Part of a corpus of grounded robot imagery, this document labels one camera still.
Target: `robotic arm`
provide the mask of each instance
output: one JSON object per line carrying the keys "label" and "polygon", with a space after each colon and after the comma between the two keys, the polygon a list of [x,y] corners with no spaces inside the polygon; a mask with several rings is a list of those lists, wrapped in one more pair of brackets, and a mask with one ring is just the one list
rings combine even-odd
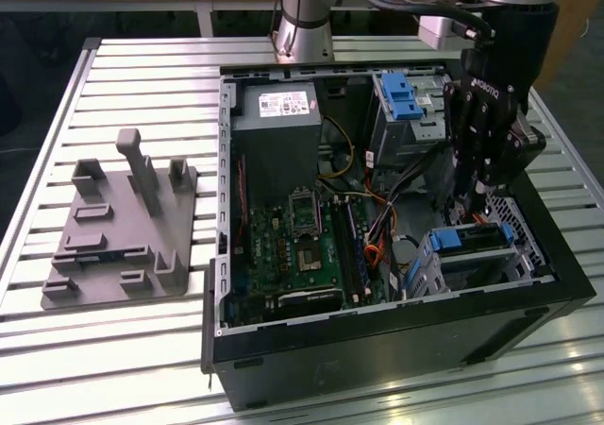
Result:
{"label": "robotic arm", "polygon": [[[453,196],[466,215],[484,207],[486,193],[505,186],[544,149],[545,137],[527,124],[529,90],[541,72],[558,17],[554,0],[459,0],[402,3],[367,0],[379,9],[434,16],[437,24],[474,42],[461,51],[461,79],[445,85],[445,121],[453,147]],[[333,60],[327,0],[282,0],[276,38],[280,62]],[[420,26],[427,18],[422,17]]]}
{"label": "robotic arm", "polygon": [[482,19],[495,35],[461,52],[461,80],[444,89],[453,195],[466,215],[481,210],[488,191],[508,184],[545,148],[525,114],[558,17],[553,0],[487,1],[494,4]]}

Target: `motherboard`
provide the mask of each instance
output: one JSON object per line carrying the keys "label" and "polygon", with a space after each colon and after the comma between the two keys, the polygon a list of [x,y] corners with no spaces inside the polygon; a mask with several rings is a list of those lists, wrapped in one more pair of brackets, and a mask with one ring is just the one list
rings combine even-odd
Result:
{"label": "motherboard", "polygon": [[[322,200],[294,191],[276,206],[249,210],[248,257],[238,269],[234,324],[259,324],[378,304],[380,276],[372,278],[362,253],[368,231],[361,199]],[[237,247],[241,252],[246,247]]]}

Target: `aluminum extrusion table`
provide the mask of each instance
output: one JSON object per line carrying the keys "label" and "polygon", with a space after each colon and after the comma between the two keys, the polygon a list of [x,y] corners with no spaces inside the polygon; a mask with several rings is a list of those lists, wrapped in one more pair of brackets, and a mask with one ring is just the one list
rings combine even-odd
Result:
{"label": "aluminum extrusion table", "polygon": [[[270,63],[260,38],[104,40],[83,50],[0,246],[0,422],[536,423],[603,418],[604,194],[536,93],[528,119],[547,136],[529,176],[598,296],[501,359],[446,373],[234,414],[199,369],[204,269],[214,254],[220,65]],[[415,38],[336,38],[337,60],[442,58]],[[448,56],[457,57],[457,53]],[[199,172],[185,297],[88,312],[45,312],[42,282],[80,158],[122,169],[113,141],[136,127],[157,168]]]}

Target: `sticker label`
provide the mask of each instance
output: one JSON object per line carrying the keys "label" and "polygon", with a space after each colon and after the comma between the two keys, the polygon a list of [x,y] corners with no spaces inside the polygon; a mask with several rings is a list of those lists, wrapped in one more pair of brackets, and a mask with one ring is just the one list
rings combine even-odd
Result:
{"label": "sticker label", "polygon": [[260,118],[310,113],[306,92],[264,93],[258,98]]}
{"label": "sticker label", "polygon": [[398,291],[398,279],[392,272],[390,273],[390,284],[392,285],[395,291]]}
{"label": "sticker label", "polygon": [[367,150],[365,152],[365,164],[367,168],[374,168],[374,152]]}
{"label": "sticker label", "polygon": [[415,101],[417,101],[418,106],[431,106],[432,105],[432,100],[429,98],[429,96],[416,97]]}

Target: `green motherboard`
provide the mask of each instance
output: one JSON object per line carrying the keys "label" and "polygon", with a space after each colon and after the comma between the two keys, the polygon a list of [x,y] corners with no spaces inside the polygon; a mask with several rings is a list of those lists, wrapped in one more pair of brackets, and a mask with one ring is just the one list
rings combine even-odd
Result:
{"label": "green motherboard", "polygon": [[362,255],[367,231],[361,199],[323,201],[307,191],[276,206],[252,207],[244,293],[233,302],[233,324],[281,319],[270,309],[278,298],[299,299],[296,294],[311,300],[315,296],[304,295],[338,292],[343,309],[385,301],[383,282],[371,278]]}

